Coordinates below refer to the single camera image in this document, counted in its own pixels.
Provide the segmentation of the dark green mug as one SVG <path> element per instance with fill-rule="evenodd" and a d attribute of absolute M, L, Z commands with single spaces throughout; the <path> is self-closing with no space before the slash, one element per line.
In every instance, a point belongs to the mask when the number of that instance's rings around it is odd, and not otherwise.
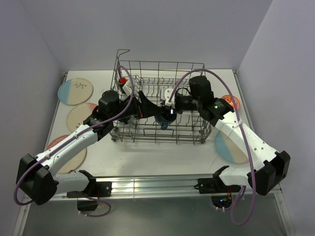
<path fill-rule="evenodd" d="M 126 117 L 126 118 L 121 118 L 118 121 L 124 124 L 128 124 L 129 120 L 130 120 L 130 117 Z"/>

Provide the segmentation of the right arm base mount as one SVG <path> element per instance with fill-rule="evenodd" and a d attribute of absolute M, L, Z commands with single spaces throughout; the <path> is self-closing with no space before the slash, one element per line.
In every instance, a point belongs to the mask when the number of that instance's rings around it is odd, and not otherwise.
<path fill-rule="evenodd" d="M 215 208 L 225 210 L 232 205 L 233 194 L 238 193 L 241 187 L 238 185 L 224 185 L 224 183 L 218 178 L 199 178 L 194 189 L 199 194 L 215 194 L 211 197 L 212 204 Z"/>

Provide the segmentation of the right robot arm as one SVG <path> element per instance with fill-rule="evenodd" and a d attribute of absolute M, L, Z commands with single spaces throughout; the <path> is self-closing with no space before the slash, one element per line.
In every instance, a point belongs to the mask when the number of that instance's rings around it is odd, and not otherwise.
<path fill-rule="evenodd" d="M 216 98 L 206 76 L 189 80 L 190 97 L 179 95 L 177 88 L 166 97 L 165 104 L 177 111 L 197 111 L 213 127 L 225 134 L 248 158 L 249 167 L 223 166 L 217 170 L 210 185 L 225 191 L 229 186 L 251 187 L 265 196 L 286 176 L 290 155 L 277 151 L 240 120 L 239 113 L 222 98 Z"/>

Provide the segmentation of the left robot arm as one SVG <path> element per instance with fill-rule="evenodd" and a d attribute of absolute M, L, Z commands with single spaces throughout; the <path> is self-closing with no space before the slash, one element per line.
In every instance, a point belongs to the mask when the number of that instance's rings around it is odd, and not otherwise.
<path fill-rule="evenodd" d="M 148 100 L 142 91 L 138 95 L 138 98 L 130 95 L 121 100 L 114 90 L 104 92 L 92 114 L 72 134 L 36 156 L 23 156 L 14 190 L 16 204 L 23 205 L 17 198 L 19 189 L 37 205 L 48 202 L 59 193 L 77 192 L 79 197 L 93 196 L 98 185 L 89 172 L 80 170 L 64 175 L 58 172 L 82 150 L 105 137 L 114 128 L 115 120 L 131 116 L 149 118 L 162 112 L 162 107 Z"/>

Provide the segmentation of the dark blue mug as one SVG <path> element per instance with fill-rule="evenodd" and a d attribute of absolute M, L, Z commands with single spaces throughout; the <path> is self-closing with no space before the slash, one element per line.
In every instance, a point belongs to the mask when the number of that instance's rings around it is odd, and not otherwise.
<path fill-rule="evenodd" d="M 160 125 L 161 130 L 166 130 L 171 123 L 177 118 L 176 114 L 161 113 L 155 116 L 156 122 Z"/>

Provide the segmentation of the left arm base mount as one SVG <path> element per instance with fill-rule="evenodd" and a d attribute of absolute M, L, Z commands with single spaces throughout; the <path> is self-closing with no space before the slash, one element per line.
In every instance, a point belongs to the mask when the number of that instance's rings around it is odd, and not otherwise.
<path fill-rule="evenodd" d="M 107 215 L 111 211 L 111 205 L 102 200 L 102 197 L 110 197 L 112 190 L 112 182 L 110 181 L 96 181 L 89 184 L 84 191 L 72 191 L 66 194 L 67 198 L 77 199 L 77 209 L 79 214 L 86 217 L 102 217 Z M 105 213 L 95 215 L 91 212 L 97 210 L 98 207 L 107 206 L 107 211 Z"/>

